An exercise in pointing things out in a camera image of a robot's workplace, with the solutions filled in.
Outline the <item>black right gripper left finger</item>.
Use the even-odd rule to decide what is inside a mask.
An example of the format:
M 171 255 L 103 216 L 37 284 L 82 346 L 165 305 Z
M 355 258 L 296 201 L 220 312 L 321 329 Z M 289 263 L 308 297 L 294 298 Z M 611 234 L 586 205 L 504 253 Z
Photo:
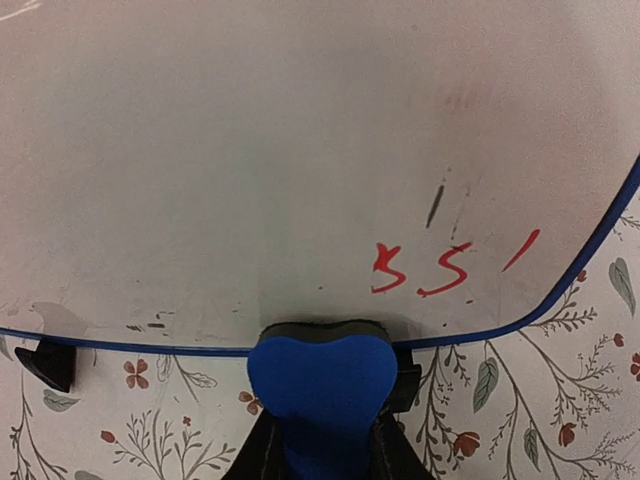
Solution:
M 282 429 L 269 412 L 262 412 L 222 480 L 282 480 L 285 454 Z

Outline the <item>blue whiteboard eraser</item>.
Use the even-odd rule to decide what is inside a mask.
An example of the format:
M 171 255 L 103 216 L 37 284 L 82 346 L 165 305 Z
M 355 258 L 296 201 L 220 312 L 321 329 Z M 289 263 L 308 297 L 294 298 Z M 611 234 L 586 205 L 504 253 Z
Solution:
M 372 427 L 394 387 L 396 355 L 378 323 L 281 323 L 260 336 L 248 376 L 283 434 L 289 479 L 364 479 Z

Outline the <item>small blue-framed whiteboard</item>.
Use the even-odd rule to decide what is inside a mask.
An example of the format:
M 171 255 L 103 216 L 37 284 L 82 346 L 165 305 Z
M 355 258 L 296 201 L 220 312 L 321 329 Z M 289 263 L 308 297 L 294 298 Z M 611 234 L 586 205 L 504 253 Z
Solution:
M 500 335 L 638 185 L 635 1 L 1 5 L 6 335 Z

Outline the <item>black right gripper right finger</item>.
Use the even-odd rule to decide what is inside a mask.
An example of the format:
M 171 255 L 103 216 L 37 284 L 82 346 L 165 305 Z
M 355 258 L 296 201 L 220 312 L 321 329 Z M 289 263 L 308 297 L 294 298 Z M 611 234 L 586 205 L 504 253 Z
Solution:
M 434 480 L 388 408 L 384 408 L 374 422 L 370 451 L 368 478 L 371 480 Z

